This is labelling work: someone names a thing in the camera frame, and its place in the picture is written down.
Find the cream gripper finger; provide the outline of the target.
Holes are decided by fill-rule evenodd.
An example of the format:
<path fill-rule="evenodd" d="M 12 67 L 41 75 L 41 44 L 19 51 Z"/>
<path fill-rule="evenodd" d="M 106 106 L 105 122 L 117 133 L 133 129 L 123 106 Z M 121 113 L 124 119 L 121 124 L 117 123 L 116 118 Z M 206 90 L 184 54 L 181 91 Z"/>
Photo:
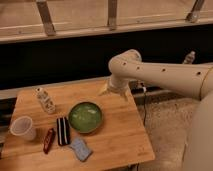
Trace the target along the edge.
<path fill-rule="evenodd" d="M 128 101 L 128 97 L 125 91 L 121 93 L 121 96 L 124 98 L 125 101 Z"/>
<path fill-rule="evenodd" d="M 108 91 L 108 85 L 105 84 L 105 85 L 100 89 L 99 95 L 101 96 L 101 95 L 105 95 L 105 94 L 107 94 L 107 93 L 109 93 L 109 91 Z"/>

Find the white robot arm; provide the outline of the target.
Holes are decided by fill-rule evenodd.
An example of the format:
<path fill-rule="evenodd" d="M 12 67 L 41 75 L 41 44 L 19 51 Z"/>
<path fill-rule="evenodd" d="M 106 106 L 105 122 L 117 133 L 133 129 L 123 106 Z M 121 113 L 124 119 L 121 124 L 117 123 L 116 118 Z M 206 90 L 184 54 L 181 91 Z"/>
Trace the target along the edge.
<path fill-rule="evenodd" d="M 200 101 L 191 122 L 182 171 L 213 171 L 213 63 L 147 63 L 137 50 L 112 57 L 111 73 L 100 94 L 117 93 L 126 98 L 130 80 L 141 80 Z"/>

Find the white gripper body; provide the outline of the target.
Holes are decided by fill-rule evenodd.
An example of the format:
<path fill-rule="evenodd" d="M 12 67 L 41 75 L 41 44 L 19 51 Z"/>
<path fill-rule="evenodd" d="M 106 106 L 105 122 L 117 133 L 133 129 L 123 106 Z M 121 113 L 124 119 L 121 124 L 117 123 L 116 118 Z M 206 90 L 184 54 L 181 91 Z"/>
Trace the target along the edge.
<path fill-rule="evenodd" d="M 107 83 L 107 89 L 113 93 L 124 94 L 128 89 L 128 81 L 116 76 L 111 76 Z"/>

